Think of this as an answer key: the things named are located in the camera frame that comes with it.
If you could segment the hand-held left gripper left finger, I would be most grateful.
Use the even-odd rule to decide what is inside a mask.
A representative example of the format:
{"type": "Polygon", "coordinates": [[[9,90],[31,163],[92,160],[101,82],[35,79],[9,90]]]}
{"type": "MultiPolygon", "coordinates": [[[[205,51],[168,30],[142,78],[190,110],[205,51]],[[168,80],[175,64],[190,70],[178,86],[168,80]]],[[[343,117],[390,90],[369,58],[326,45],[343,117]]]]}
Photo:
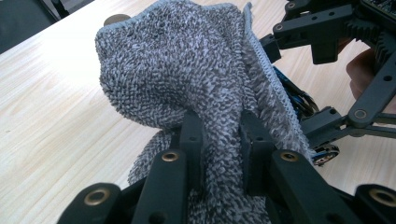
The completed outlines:
{"type": "Polygon", "coordinates": [[[182,123],[173,129],[171,148],[186,154],[188,188],[200,192],[203,187],[202,152],[204,131],[202,121],[193,111],[184,114],[182,123]]]}

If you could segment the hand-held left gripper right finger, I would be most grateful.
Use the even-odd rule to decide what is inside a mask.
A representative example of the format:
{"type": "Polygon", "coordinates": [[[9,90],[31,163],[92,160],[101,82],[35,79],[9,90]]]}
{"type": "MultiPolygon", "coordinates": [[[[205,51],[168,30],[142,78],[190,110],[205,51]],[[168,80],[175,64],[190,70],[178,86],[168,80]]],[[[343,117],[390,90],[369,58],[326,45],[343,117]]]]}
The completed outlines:
{"type": "Polygon", "coordinates": [[[241,114],[239,133],[243,158],[243,189],[249,196],[263,196],[267,189],[267,164],[276,149],[269,130],[251,111],[241,114]]]}

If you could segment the blue and black toy car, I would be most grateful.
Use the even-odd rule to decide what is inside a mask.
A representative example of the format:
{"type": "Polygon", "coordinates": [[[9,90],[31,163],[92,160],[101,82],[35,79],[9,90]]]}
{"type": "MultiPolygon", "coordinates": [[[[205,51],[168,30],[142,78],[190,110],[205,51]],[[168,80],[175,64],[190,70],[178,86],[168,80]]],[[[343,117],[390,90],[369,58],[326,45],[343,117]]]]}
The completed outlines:
{"type": "MultiPolygon", "coordinates": [[[[317,104],[308,93],[298,88],[275,66],[274,70],[290,99],[299,121],[309,119],[319,112],[317,104]]],[[[338,146],[325,144],[315,149],[315,155],[312,157],[312,160],[316,166],[323,166],[326,162],[338,156],[339,153],[340,150],[338,146]]]]}

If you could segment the gray terry cloth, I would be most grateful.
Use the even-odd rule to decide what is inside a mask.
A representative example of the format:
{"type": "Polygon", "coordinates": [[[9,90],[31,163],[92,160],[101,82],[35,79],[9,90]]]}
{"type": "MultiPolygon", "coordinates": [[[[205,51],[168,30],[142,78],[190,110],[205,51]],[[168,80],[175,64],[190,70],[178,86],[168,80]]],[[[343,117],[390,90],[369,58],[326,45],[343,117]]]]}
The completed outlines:
{"type": "Polygon", "coordinates": [[[292,104],[259,40],[248,7],[159,0],[95,38],[100,84],[125,118],[157,129],[128,180],[149,173],[188,110],[203,121],[205,187],[189,195],[189,224],[270,224],[263,197],[243,191],[241,114],[255,114],[279,149],[310,157],[292,104]]]}

